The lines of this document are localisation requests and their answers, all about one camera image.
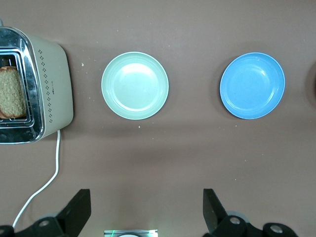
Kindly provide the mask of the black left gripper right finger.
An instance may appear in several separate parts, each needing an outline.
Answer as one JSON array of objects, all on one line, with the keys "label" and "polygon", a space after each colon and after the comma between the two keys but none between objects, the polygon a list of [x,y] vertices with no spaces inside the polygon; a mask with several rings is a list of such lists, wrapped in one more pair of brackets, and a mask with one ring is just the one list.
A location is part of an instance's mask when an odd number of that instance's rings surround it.
[{"label": "black left gripper right finger", "polygon": [[206,237],[296,237],[297,234],[281,223],[266,223],[262,229],[250,224],[238,212],[227,212],[213,189],[203,190],[203,217],[208,228]]}]

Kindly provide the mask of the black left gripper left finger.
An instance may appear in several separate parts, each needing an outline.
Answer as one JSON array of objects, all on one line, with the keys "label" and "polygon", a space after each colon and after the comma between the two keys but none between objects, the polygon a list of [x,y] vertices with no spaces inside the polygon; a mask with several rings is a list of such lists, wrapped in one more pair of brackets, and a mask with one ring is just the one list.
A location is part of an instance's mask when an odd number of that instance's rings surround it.
[{"label": "black left gripper left finger", "polygon": [[2,237],[77,237],[91,216],[89,189],[81,189],[55,217],[37,220],[28,228],[15,232],[9,225],[0,227]]}]

